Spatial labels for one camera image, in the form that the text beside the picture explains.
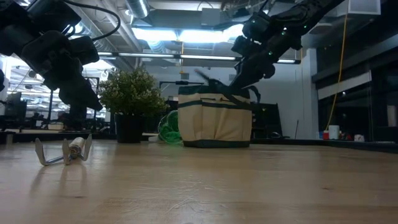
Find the bag handle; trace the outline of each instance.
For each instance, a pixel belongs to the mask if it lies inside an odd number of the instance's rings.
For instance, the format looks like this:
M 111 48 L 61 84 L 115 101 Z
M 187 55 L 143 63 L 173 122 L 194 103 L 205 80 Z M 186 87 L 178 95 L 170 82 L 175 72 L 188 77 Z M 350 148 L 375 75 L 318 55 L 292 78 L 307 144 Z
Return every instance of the bag handle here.
M 250 103 L 242 102 L 233 96 L 233 94 L 232 94 L 233 89 L 230 86 L 224 85 L 224 83 L 208 77 L 207 75 L 205 75 L 203 72 L 199 71 L 198 69 L 195 69 L 195 71 L 197 72 L 197 74 L 199 74 L 202 78 L 204 78 L 209 83 L 210 88 L 214 88 L 217 92 L 223 94 L 230 102 L 236 104 L 237 106 L 244 108 L 245 110 L 253 110 L 253 107 L 250 105 Z M 259 93 L 259 90 L 255 86 L 248 86 L 246 88 L 243 88 L 242 90 L 253 91 L 254 94 L 256 95 L 257 103 L 260 103 L 261 95 Z

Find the wooden table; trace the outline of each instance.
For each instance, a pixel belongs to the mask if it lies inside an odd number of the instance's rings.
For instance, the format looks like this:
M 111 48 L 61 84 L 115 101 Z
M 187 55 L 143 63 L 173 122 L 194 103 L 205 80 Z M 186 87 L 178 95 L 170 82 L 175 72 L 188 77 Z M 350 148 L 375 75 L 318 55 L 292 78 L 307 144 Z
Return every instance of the wooden table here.
M 0 223 L 398 223 L 394 154 L 93 144 L 66 167 L 42 167 L 33 144 L 2 146 Z

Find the white wall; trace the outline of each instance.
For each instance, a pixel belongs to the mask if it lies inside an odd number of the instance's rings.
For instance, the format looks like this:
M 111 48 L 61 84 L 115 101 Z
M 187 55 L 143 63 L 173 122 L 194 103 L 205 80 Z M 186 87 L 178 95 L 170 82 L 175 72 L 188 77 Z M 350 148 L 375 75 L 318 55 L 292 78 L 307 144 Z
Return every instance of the white wall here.
M 303 61 L 305 63 L 310 63 L 309 58 Z M 196 68 L 200 69 L 209 77 L 217 78 L 227 85 L 230 83 L 229 74 L 236 73 L 234 68 L 211 68 L 210 70 L 208 70 L 207 68 L 202 67 L 184 67 L 183 71 L 190 74 L 190 82 L 203 82 L 203 79 L 195 74 L 194 69 Z M 318 111 L 316 107 L 316 118 L 312 119 L 312 99 L 309 98 L 312 94 L 312 88 L 315 89 L 315 87 L 312 86 L 310 79 L 311 72 L 313 72 L 313 67 L 305 66 L 305 64 L 303 64 L 303 66 L 275 64 L 275 68 L 276 73 L 273 77 L 268 80 L 263 79 L 255 84 L 261 94 L 261 103 L 278 104 L 280 122 L 282 125 L 282 132 L 284 136 L 294 138 L 297 120 L 299 120 L 297 128 L 297 139 L 315 138 L 316 131 L 313 130 L 313 126 L 315 126 L 313 122 L 316 120 L 317 127 Z M 180 80 L 179 67 L 160 68 L 148 66 L 146 67 L 146 69 L 150 74 L 156 77 L 158 82 L 174 82 Z M 171 84 L 168 88 L 164 90 L 164 92 L 162 92 L 162 96 L 164 97 L 177 95 L 178 86 L 174 84 Z M 311 113 L 305 116 L 304 113 L 307 113 L 307 111 L 310 111 Z

